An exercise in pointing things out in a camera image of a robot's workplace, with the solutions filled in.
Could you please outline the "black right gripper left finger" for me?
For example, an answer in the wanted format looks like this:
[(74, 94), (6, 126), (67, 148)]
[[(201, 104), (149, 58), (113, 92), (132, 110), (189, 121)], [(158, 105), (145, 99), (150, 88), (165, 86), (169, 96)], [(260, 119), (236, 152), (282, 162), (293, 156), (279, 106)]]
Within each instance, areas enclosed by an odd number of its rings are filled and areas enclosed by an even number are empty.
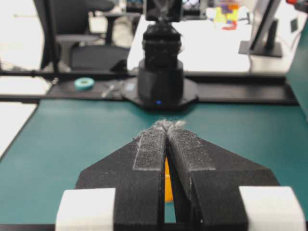
[(150, 128), (81, 171), (60, 202), (58, 231), (158, 231), (164, 223), (167, 135)]

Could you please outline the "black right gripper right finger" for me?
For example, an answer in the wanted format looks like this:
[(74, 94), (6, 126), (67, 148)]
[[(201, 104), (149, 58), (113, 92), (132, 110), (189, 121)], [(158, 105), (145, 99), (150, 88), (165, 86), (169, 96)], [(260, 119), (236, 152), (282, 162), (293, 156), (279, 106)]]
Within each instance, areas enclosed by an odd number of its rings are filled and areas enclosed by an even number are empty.
[(193, 231), (299, 231), (302, 208), (267, 167), (199, 138), (167, 130), (177, 223)]

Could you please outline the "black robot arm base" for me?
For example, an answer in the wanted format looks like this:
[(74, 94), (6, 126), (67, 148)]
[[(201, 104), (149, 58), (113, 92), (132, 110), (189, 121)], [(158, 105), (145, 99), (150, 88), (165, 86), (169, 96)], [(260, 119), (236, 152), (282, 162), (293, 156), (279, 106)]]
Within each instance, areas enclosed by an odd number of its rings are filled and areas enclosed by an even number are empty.
[(144, 108), (177, 109), (198, 99), (197, 84), (184, 77), (178, 60), (181, 35), (172, 26), (182, 17), (180, 0), (146, 0), (144, 14), (154, 21), (143, 34), (144, 58), (138, 75), (126, 80), (121, 94)]

